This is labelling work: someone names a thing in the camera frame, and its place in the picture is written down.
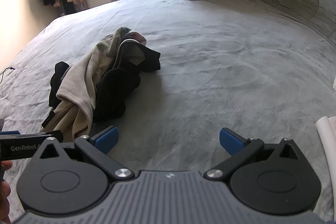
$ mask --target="metal screw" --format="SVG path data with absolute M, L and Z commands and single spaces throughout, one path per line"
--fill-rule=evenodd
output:
M 210 178 L 220 178 L 223 175 L 223 172 L 218 169 L 211 169 L 206 172 L 206 175 Z
M 126 178 L 132 174 L 132 171 L 127 168 L 120 168 L 114 174 L 119 178 Z

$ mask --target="blue pad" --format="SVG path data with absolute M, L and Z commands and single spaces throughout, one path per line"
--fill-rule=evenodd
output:
M 115 126 L 110 126 L 90 138 L 90 143 L 101 152 L 107 154 L 115 147 L 119 140 L 119 131 Z
M 21 135 L 19 131 L 2 131 L 0 135 Z
M 234 132 L 229 132 L 226 129 L 221 129 L 219 133 L 219 142 L 220 145 L 232 156 L 242 150 L 245 147 L 244 138 L 237 138 Z

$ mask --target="gray bed sheet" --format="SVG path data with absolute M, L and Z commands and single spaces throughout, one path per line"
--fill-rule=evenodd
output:
M 322 183 L 315 212 L 332 219 L 315 122 L 336 114 L 336 50 L 260 0 L 121 0 L 56 19 L 10 63 L 17 69 L 0 86 L 4 130 L 38 132 L 54 65 L 72 64 L 120 26 L 161 52 L 162 69 L 143 73 L 125 114 L 105 124 L 120 131 L 109 156 L 135 171 L 203 172 L 229 157 L 219 144 L 222 127 L 269 143 L 291 137 Z M 23 212 L 15 184 L 26 162 L 15 161 L 8 172 L 12 220 Z

